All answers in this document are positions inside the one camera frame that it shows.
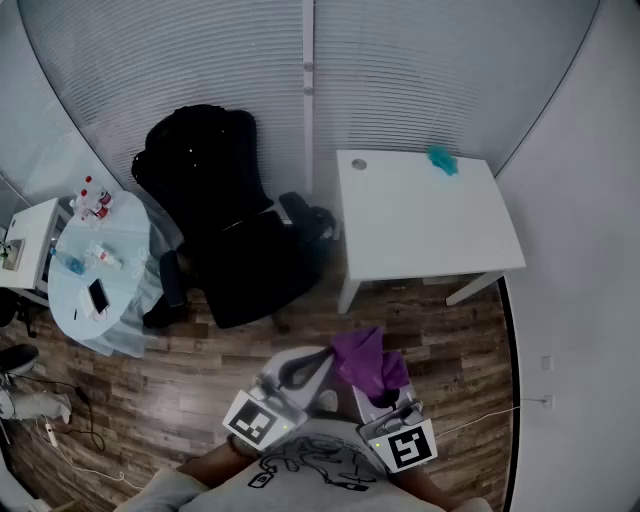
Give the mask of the person's right forearm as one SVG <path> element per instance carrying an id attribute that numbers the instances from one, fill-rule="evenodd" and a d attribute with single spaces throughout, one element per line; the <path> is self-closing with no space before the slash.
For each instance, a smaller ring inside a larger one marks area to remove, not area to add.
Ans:
<path id="1" fill-rule="evenodd" d="M 389 480 L 405 492 L 445 512 L 452 512 L 462 504 L 460 500 L 454 499 L 436 486 L 421 466 L 390 473 Z"/>

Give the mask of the grey printed t-shirt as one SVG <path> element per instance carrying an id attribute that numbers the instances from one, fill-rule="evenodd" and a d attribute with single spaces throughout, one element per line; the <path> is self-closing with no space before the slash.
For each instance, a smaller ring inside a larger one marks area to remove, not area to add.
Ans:
<path id="1" fill-rule="evenodd" d="M 216 488 L 177 468 L 158 471 L 114 512 L 445 512 L 394 485 L 355 424 L 329 415 Z M 452 512 L 493 512 L 483 498 L 460 501 Z"/>

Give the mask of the small clear bottle red label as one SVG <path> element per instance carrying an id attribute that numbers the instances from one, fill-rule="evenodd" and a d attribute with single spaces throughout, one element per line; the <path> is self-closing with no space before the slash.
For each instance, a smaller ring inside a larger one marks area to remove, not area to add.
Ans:
<path id="1" fill-rule="evenodd" d="M 100 242 L 91 241 L 89 244 L 89 253 L 97 262 L 102 262 L 118 270 L 123 268 L 123 263 L 117 255 Z"/>

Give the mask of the person's left forearm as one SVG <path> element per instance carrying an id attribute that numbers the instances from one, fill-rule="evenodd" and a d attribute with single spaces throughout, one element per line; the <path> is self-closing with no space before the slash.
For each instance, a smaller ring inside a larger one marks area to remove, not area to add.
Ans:
<path id="1" fill-rule="evenodd" d="M 261 457 L 261 453 L 235 434 L 213 451 L 191 459 L 177 468 L 210 489 L 238 475 Z"/>

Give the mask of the blue label water bottle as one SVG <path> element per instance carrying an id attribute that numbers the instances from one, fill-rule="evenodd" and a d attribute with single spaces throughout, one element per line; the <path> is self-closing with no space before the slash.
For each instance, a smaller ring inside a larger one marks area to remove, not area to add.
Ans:
<path id="1" fill-rule="evenodd" d="M 76 275 L 83 275 L 85 273 L 84 263 L 75 256 L 72 256 L 64 251 L 59 251 L 56 248 L 51 248 L 50 254 L 53 258 L 57 259 L 63 267 L 65 267 L 72 273 Z"/>

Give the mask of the dark teal bag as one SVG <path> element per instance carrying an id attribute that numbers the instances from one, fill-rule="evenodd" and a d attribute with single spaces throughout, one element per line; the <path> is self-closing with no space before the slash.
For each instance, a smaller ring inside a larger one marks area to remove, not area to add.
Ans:
<path id="1" fill-rule="evenodd" d="M 312 206 L 311 213 L 311 234 L 312 241 L 332 239 L 338 241 L 342 234 L 343 223 L 340 219 L 336 219 L 330 210 Z"/>

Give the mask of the black office chair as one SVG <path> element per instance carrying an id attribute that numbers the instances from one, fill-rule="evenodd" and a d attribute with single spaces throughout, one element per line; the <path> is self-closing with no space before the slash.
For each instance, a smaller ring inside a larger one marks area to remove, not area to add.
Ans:
<path id="1" fill-rule="evenodd" d="M 312 241 L 296 230 L 279 198 L 271 208 L 221 231 L 199 225 L 192 236 L 182 236 L 183 242 L 168 251 L 177 254 L 185 290 L 203 291 L 220 329 L 272 316 L 308 292 L 321 278 L 331 243 Z M 163 329 L 186 306 L 171 308 L 163 293 L 143 325 Z"/>

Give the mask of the red label water bottle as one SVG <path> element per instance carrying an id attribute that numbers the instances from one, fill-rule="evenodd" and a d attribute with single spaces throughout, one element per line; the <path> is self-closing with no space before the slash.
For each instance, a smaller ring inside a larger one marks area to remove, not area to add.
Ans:
<path id="1" fill-rule="evenodd" d="M 109 208 L 102 206 L 94 197 L 87 193 L 86 189 L 82 189 L 78 197 L 82 197 L 84 199 L 86 208 L 89 210 L 89 214 L 94 217 L 103 219 L 108 214 Z"/>
<path id="2" fill-rule="evenodd" d="M 113 204 L 113 196 L 102 182 L 91 175 L 85 178 L 87 193 L 94 197 L 102 206 L 110 208 Z"/>

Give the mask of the black smartphone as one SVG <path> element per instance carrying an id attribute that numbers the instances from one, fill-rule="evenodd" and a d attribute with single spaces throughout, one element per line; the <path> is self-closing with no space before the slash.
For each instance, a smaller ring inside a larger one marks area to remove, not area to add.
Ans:
<path id="1" fill-rule="evenodd" d="M 89 296 L 97 314 L 102 314 L 109 307 L 109 301 L 100 279 L 95 279 L 88 286 Z"/>

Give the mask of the purple cloth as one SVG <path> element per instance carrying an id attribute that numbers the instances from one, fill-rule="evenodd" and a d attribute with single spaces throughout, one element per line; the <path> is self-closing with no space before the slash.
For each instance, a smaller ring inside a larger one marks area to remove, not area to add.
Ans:
<path id="1" fill-rule="evenodd" d="M 389 408 L 410 384 L 403 355 L 384 350 L 384 329 L 369 327 L 337 334 L 332 340 L 339 377 L 363 392 L 377 408 Z"/>

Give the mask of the teal cloth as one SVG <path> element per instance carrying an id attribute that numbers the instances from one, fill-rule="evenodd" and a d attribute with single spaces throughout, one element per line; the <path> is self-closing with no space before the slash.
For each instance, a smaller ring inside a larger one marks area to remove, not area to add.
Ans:
<path id="1" fill-rule="evenodd" d="M 426 150 L 426 155 L 435 167 L 440 168 L 448 176 L 458 173 L 457 159 L 446 148 L 430 146 Z"/>

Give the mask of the round light-blue table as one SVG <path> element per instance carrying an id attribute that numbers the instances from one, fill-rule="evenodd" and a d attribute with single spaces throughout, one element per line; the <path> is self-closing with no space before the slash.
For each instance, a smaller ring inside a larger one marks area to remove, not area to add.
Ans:
<path id="1" fill-rule="evenodd" d="M 122 261 L 118 270 L 97 262 L 89 244 L 97 241 Z M 149 219 L 143 202 L 126 191 L 114 194 L 114 205 L 101 220 L 67 223 L 55 248 L 84 263 L 76 275 L 51 258 L 48 273 L 49 308 L 60 330 L 71 339 L 102 355 L 116 352 L 141 358 L 146 348 L 143 316 L 163 295 L 159 258 L 169 250 L 165 237 Z M 109 301 L 102 315 L 86 317 L 79 292 L 100 279 Z M 74 310 L 78 310 L 74 321 Z"/>

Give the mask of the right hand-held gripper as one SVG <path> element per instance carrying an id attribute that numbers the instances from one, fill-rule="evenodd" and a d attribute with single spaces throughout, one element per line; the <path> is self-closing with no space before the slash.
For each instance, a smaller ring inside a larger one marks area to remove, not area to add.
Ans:
<path id="1" fill-rule="evenodd" d="M 412 384 L 399 390 L 403 407 L 389 413 L 388 408 L 376 407 L 357 387 L 352 390 L 363 424 L 358 434 L 389 473 L 403 472 L 437 457 L 432 422 L 423 416 L 422 403 L 414 402 L 417 395 Z"/>

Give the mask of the small potted plant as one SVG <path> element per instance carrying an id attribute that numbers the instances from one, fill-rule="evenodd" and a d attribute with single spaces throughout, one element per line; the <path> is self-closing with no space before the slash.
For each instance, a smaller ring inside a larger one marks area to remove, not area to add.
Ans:
<path id="1" fill-rule="evenodd" d="M 7 271 L 17 271 L 25 246 L 24 239 L 0 242 L 0 267 Z"/>

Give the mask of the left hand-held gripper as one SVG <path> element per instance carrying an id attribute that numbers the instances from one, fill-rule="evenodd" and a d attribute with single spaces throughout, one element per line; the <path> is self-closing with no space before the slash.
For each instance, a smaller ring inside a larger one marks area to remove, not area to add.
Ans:
<path id="1" fill-rule="evenodd" d="M 248 391 L 240 390 L 223 426 L 254 449 L 267 449 L 297 430 L 334 363 L 329 347 L 302 346 L 275 354 Z"/>

